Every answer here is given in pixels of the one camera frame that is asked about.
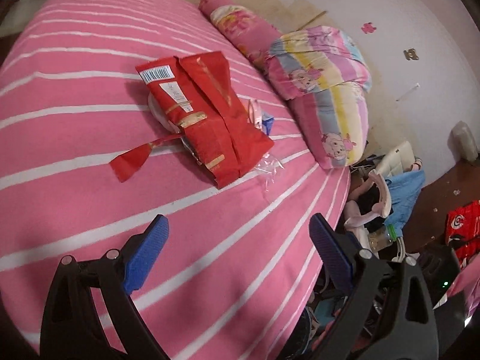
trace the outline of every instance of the cartoon sheep print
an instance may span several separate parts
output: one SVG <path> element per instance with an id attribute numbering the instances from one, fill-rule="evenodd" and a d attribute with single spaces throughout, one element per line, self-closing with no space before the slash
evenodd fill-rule
<path id="1" fill-rule="evenodd" d="M 309 68 L 308 71 L 304 69 L 296 69 L 289 74 L 289 78 L 293 84 L 303 93 L 320 92 L 317 85 L 317 79 L 322 75 L 323 69 Z"/>
<path id="2" fill-rule="evenodd" d="M 353 150 L 356 143 L 350 140 L 350 135 L 346 135 L 345 139 L 338 134 L 328 133 L 322 137 L 323 148 L 328 158 L 343 160 L 347 157 L 349 151 Z"/>

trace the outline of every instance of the rolled pillow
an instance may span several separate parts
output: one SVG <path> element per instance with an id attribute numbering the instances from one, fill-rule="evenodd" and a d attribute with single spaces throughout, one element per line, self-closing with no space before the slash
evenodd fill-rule
<path id="1" fill-rule="evenodd" d="M 283 35 L 267 51 L 265 69 L 322 168 L 349 166 L 362 157 L 371 76 L 348 35 L 326 26 Z"/>
<path id="2" fill-rule="evenodd" d="M 199 9 L 211 23 L 258 69 L 263 57 L 282 33 L 251 10 L 232 0 L 201 0 Z"/>

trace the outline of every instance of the pink flower sticker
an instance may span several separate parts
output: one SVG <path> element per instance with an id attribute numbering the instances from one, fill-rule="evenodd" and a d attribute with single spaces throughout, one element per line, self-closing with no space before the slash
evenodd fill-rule
<path id="1" fill-rule="evenodd" d="M 370 23 L 365 23 L 365 24 L 363 25 L 363 27 L 361 28 L 361 30 L 362 30 L 364 33 L 366 33 L 366 34 L 368 34 L 368 33 L 370 33 L 370 34 L 371 34 L 371 33 L 374 33 L 376 29 L 377 29 L 376 27 L 374 27 L 373 25 L 371 25 L 371 22 L 370 22 Z"/>

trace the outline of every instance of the barcode label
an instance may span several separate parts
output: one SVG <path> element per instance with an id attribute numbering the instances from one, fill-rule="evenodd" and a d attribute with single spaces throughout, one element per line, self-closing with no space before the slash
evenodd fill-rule
<path id="1" fill-rule="evenodd" d="M 140 76 L 145 84 L 149 84 L 152 81 L 174 79 L 175 76 L 172 73 L 169 65 L 152 67 L 150 69 L 140 72 Z"/>
<path id="2" fill-rule="evenodd" d="M 185 112 L 192 112 L 194 109 L 188 99 L 183 94 L 177 81 L 164 82 L 159 84 L 162 88 Z"/>

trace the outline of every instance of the blue gripper pad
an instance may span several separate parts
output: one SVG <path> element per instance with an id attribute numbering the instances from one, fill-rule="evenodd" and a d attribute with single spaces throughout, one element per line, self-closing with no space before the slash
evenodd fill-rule
<path id="1" fill-rule="evenodd" d="M 123 288 L 128 295 L 133 290 L 139 290 L 147 279 L 153 264 L 169 238 L 169 221 L 165 216 L 159 215 L 148 226 L 145 233 L 145 237 L 136 252 L 125 264 Z"/>
<path id="2" fill-rule="evenodd" d="M 336 236 L 322 214 L 315 214 L 309 223 L 310 238 L 320 254 L 332 282 L 338 290 L 349 295 L 353 290 L 353 267 L 335 239 Z"/>

